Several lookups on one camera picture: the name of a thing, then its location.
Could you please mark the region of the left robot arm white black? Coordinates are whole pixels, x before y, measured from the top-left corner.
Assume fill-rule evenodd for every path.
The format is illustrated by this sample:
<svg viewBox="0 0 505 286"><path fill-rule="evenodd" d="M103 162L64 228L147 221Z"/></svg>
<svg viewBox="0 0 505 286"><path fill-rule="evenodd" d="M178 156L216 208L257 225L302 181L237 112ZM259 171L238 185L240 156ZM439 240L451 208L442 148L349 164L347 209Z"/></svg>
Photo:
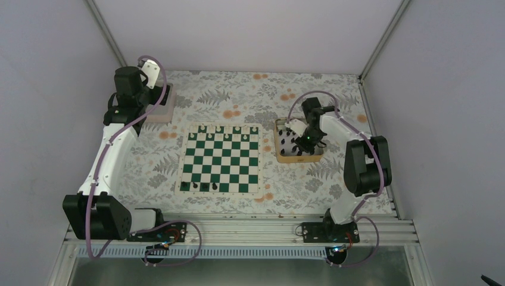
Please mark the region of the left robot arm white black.
<svg viewBox="0 0 505 286"><path fill-rule="evenodd" d="M152 60L115 71L116 91L107 102L98 154L77 193L63 199L64 213L80 240L123 240L129 235L132 214L115 194L146 111L156 103L165 105L169 97L170 85L156 84L160 71Z"/></svg>

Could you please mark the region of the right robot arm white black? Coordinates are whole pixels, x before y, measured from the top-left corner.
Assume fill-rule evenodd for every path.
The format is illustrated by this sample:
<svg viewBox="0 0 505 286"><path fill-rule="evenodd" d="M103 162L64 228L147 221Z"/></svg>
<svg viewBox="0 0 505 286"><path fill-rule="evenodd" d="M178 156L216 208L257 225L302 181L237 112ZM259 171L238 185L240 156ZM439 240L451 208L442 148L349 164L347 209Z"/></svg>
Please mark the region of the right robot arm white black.
<svg viewBox="0 0 505 286"><path fill-rule="evenodd" d="M301 104L306 121L296 130L299 150L314 153L324 136L346 139L344 184L335 204L327 209L322 225L324 238L336 243L350 234L356 213L368 198L379 196L392 181L388 142L383 136L371 136L355 128L334 106L324 107L316 97Z"/></svg>

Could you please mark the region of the pink white tray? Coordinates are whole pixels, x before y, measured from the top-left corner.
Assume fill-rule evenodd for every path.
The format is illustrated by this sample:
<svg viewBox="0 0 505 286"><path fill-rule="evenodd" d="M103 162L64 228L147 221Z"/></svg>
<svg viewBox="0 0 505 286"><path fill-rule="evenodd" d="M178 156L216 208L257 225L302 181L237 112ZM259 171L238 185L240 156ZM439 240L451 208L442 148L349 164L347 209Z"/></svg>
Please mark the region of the pink white tray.
<svg viewBox="0 0 505 286"><path fill-rule="evenodd" d="M173 118L176 105L177 93L173 89L173 84L169 83L167 87L167 101L164 105L160 104L152 113L150 113L146 123L170 123Z"/></svg>

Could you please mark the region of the tan metal tray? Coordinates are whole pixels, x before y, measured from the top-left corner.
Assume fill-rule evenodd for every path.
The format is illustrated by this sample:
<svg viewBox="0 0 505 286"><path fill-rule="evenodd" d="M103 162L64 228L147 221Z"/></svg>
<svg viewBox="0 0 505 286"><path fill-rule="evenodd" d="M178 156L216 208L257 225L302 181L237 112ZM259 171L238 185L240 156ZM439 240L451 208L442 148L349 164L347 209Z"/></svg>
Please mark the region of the tan metal tray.
<svg viewBox="0 0 505 286"><path fill-rule="evenodd" d="M276 158L279 163L316 163L319 162L325 153L325 148L316 148L316 152L311 155L305 152L299 152L297 148L296 152L292 152L292 147L296 146L295 139L296 136L285 127L286 118L276 119L274 125L274 143ZM283 131L282 136L278 135L279 130ZM281 149L285 150L285 154L281 155Z"/></svg>

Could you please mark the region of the floral patterned tablecloth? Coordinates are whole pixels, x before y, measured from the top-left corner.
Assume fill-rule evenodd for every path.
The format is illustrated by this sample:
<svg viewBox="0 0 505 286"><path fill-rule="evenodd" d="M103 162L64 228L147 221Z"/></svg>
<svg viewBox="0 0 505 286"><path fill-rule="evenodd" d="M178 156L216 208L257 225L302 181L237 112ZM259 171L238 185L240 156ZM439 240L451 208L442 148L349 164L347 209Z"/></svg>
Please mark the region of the floral patterned tablecloth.
<svg viewBox="0 0 505 286"><path fill-rule="evenodd" d="M176 106L170 123L146 123L128 156L118 199L126 206L167 213L304 215L324 212L344 190L345 142L327 141L318 163L280 163L274 122L301 116L296 99L307 92L323 105L338 99L340 113L368 132L358 79L353 75L170 71ZM186 197L176 192L177 167L190 122L259 123L263 126L264 181L260 198Z"/></svg>

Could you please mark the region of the green white chessboard mat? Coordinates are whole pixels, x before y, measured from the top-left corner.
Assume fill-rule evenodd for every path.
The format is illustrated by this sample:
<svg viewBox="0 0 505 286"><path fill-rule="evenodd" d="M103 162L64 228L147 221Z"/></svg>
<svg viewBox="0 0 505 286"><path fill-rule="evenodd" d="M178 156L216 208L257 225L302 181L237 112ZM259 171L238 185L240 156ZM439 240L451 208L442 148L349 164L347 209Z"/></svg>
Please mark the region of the green white chessboard mat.
<svg viewBox="0 0 505 286"><path fill-rule="evenodd" d="M200 126L206 132L200 132ZM222 132L216 133L221 126ZM241 133L234 133L235 126ZM191 133L196 135L190 140ZM249 141L243 141L248 135ZM256 199L263 196L263 127L258 123L190 122L182 144L175 191L185 197L238 197ZM186 189L181 182L187 182ZM218 190L212 189L215 182ZM201 191L208 183L209 190Z"/></svg>

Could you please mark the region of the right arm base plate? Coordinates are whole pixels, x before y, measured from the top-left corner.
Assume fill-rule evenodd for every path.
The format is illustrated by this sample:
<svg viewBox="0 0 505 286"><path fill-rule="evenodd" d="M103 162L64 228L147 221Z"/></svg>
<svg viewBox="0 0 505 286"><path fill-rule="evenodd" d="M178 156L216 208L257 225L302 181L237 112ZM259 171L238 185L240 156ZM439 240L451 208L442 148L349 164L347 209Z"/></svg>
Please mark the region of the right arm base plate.
<svg viewBox="0 0 505 286"><path fill-rule="evenodd" d="M325 225L322 222L304 222L296 227L304 241L309 244L322 243L359 243L360 236L357 224L354 222L344 225Z"/></svg>

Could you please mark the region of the aluminium rail frame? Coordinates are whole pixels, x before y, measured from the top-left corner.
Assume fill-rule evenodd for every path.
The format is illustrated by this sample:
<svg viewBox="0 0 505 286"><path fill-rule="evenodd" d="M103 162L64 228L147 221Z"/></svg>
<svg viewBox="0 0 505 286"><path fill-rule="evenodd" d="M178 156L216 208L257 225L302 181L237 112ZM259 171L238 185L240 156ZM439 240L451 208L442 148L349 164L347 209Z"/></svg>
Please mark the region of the aluminium rail frame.
<svg viewBox="0 0 505 286"><path fill-rule="evenodd" d="M141 258L154 250L156 259L314 259L323 260L328 248L351 244L357 247L399 246L405 251L414 285L431 285L432 279L420 247L414 223L395 216L372 215L357 221L351 238L324 242L306 229L319 223L316 215L223 215L190 214L178 241L163 248L161 238L148 239L136 232L132 238L92 243L91 254L102 258Z"/></svg>

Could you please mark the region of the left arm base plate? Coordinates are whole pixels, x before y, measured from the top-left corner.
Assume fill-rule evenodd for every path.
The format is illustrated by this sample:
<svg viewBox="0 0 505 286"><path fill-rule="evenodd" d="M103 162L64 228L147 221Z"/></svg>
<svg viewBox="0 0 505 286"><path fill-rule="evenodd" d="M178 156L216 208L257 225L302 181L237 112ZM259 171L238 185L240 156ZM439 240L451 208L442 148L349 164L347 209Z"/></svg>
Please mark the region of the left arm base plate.
<svg viewBox="0 0 505 286"><path fill-rule="evenodd" d="M183 243L185 241L186 229L187 223L176 222L155 231L130 235L126 240L129 242Z"/></svg>

